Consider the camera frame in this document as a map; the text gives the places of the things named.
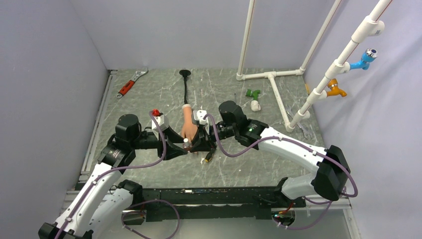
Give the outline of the glitter nail polish bottle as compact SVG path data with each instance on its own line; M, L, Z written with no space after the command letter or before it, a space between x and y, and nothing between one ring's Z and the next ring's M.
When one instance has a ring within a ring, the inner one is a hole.
M186 151L190 151L190 150L191 150L191 147L192 147L192 144L191 144L191 142L189 141L189 139L188 139L188 138L184 138L184 140L183 140L183 148L184 148Z

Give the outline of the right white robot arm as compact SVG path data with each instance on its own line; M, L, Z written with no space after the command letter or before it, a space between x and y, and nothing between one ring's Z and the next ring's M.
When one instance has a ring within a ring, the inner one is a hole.
M324 148L305 144L282 134L264 122L249 119L234 101L223 102L218 110L222 118L218 123L205 110L192 112L191 119L198 131L192 140L191 151L208 151L222 147L223 139L234 137L245 149L236 154L223 151L228 157L238 157L254 148L273 153L305 168L308 171L306 175L285 177L279 181L274 193L277 205L285 207L293 200L309 195L337 201L341 196L347 195L347 181L352 183L352 196L357 195L356 184L339 147L332 145Z

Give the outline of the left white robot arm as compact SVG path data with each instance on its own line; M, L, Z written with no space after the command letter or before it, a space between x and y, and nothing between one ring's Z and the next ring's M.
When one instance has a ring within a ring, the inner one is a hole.
M156 149L159 159L143 165L157 165L163 160L186 155L179 147L184 139L168 126L163 114L151 116L152 130L142 130L136 115L119 118L113 134L102 150L91 176L73 202L54 223L44 223L38 231L41 239L98 239L111 222L130 208L137 209L144 201L143 188L130 180L119 183L112 195L109 190L127 169L132 169L135 152Z

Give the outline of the mannequin practice hand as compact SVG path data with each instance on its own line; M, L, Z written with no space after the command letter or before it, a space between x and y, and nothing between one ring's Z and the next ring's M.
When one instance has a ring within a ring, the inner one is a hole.
M189 143L192 143L196 133L198 132L198 126L193 122L193 110L190 104L184 104L182 106L184 124L181 130L181 136L187 139Z

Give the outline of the near black yellow screwdriver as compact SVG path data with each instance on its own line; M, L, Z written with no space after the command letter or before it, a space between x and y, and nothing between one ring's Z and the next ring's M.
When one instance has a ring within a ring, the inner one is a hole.
M205 156L204 161L205 161L205 162L210 162L210 161L212 160L212 158L213 158L214 153L215 153L215 148L212 148L212 149L211 149L211 150L207 153L207 155Z

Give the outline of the green valve pvc fitting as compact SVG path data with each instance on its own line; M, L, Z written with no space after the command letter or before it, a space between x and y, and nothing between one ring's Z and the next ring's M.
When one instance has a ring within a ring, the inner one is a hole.
M251 101L251 104L250 104L250 106L251 106L251 110L253 111L253 112L258 112L258 111L261 111L261 106L260 106L260 104L259 104L259 102L258 102L258 97L259 97L259 94L261 93L261 91L260 90L251 90L251 89L247 89L247 91L246 91L246 96L247 97L250 97L250 98L252 98L252 101Z

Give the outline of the black hand stand stem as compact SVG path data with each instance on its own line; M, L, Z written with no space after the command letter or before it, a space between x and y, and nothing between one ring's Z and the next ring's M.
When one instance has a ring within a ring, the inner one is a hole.
M187 69L182 69L179 71L179 74L183 77L183 83L184 83L184 104L188 104L188 86L187 81L189 79L189 76L191 75L191 71Z

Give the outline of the red adjustable wrench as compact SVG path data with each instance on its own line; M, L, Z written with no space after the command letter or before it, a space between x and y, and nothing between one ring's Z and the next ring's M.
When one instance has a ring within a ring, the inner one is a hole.
M119 90L119 92L116 95L117 99L121 99L123 96L125 96L130 89L133 87L133 85L136 83L136 81L146 75L149 72L149 69L146 68L145 70L136 70L134 75L131 77L131 79L121 87L121 89Z

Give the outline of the silver open-end wrench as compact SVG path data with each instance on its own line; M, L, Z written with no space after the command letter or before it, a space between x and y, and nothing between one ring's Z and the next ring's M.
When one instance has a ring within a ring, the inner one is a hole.
M286 107L286 112L287 112L287 114L293 119L293 117L294 117L294 114L293 114L293 112L292 112L292 108L290 107L290 106L287 106ZM308 129L306 128L306 127L304 127L300 122L299 123L297 123L297 126L302 130L302 132L303 132L303 134L304 134L304 137L306 138L306 139L311 139L312 138L312 134L311 134L311 132L310 131L308 131Z

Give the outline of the orange faucet valve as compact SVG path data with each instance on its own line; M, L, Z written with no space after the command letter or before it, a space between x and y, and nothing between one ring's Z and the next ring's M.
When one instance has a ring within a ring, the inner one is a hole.
M329 91L327 91L327 97L332 97L332 96L338 96L340 95L341 97L346 97L347 93L340 89L338 86L338 81L336 78L330 80L327 84L327 87L329 88Z

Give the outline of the blue faucet valve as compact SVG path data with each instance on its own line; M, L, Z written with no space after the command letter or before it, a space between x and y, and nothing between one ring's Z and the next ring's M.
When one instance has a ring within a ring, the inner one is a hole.
M368 70L370 63L373 62L378 57L378 51L373 48L368 48L362 54L360 61L355 63L350 63L350 70L362 69Z

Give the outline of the black base frame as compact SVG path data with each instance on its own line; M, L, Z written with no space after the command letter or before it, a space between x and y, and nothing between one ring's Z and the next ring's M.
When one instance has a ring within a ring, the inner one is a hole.
M122 212L127 225L176 219L255 218L281 219L290 225L294 210L306 202L298 197L288 199L281 186L208 187L208 188L143 188L130 180L119 187L135 193L129 208Z

